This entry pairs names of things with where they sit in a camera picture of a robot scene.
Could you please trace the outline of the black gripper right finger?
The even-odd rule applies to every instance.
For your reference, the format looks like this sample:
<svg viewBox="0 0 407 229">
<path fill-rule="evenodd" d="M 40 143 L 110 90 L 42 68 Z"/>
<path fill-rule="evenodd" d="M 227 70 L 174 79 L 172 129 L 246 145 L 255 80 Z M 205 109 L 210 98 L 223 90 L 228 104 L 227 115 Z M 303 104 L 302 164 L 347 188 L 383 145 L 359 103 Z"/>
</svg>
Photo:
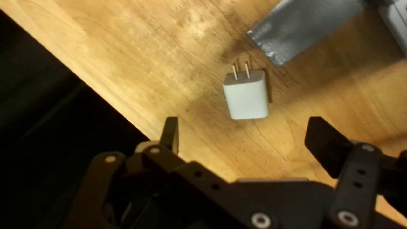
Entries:
<svg viewBox="0 0 407 229">
<path fill-rule="evenodd" d="M 338 178 L 352 142 L 322 117 L 311 117 L 304 145 L 332 176 Z"/>
</svg>

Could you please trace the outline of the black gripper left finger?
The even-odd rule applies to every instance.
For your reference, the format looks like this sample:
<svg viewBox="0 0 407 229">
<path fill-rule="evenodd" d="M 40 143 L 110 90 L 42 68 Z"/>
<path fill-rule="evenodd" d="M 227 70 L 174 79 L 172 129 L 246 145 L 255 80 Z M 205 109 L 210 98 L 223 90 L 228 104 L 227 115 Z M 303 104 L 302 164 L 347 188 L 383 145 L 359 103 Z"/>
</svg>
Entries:
<svg viewBox="0 0 407 229">
<path fill-rule="evenodd" d="M 163 147 L 174 154 L 179 151 L 179 129 L 177 117 L 168 117 L 166 119 L 159 142 Z"/>
</svg>

